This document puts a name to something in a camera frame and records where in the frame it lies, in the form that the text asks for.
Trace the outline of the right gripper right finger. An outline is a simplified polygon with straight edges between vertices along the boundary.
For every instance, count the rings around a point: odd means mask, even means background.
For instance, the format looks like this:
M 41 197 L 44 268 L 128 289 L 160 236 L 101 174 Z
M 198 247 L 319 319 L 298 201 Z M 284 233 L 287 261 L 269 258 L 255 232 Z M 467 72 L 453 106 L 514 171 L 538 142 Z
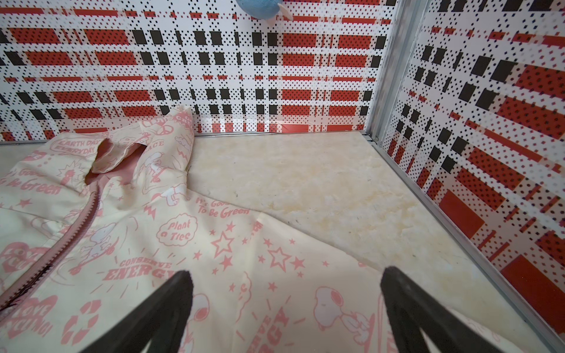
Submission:
M 457 319 L 399 268 L 389 266 L 380 283 L 388 321 L 399 352 L 499 352 Z

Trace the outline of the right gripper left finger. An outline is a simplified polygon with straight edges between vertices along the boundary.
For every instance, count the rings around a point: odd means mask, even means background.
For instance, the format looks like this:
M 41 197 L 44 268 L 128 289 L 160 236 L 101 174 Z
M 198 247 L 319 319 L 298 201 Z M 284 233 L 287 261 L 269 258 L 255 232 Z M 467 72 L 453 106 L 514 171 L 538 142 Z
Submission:
M 191 273 L 175 273 L 84 352 L 178 352 L 191 314 Z

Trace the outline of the cream pink printed jacket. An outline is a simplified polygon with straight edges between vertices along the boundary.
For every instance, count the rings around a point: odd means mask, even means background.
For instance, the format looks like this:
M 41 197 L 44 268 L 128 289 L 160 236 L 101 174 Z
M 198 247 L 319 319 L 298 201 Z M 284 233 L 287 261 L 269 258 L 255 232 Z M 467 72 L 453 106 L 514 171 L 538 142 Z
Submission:
M 381 273 L 188 188 L 183 109 L 63 133 L 1 178 L 1 350 L 77 352 L 176 273 L 181 352 L 395 352 Z

